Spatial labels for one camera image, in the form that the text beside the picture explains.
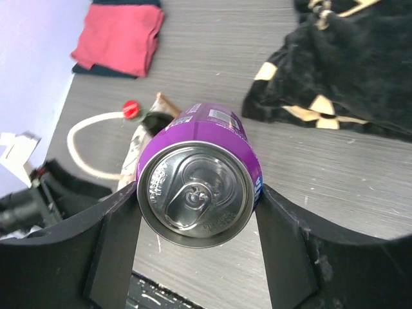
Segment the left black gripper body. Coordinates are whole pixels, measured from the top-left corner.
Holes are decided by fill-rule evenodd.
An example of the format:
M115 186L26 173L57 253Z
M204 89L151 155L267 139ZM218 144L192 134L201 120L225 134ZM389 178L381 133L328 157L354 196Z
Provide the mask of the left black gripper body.
M1 237L30 233L68 219L113 194L109 187L69 173L47 160L30 174L32 186L1 198Z

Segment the purple soda can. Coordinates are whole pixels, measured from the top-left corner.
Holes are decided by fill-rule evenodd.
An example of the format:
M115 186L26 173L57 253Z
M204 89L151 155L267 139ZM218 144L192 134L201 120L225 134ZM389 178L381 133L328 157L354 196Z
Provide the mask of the purple soda can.
M263 174L241 120L196 104L147 144L136 170L147 224L171 243L210 248L238 235L263 189Z

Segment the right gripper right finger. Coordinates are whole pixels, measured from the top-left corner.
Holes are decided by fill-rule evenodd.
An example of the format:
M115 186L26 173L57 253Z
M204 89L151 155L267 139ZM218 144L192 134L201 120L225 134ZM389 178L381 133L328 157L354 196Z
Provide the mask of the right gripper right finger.
M411 307L411 236L355 232L267 185L256 218L273 308Z

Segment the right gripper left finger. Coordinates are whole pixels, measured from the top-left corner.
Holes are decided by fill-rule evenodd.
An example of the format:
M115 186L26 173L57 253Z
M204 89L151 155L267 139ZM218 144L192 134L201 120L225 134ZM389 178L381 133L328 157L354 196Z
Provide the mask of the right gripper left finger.
M26 238L1 241L1 308L125 308L141 213L132 182Z

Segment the glass cola bottle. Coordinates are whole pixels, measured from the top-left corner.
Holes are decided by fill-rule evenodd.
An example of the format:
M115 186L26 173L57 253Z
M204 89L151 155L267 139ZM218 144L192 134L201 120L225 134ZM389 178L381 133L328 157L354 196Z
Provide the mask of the glass cola bottle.
M147 116L148 110L142 108L137 100L128 100L122 107L124 119L141 123Z

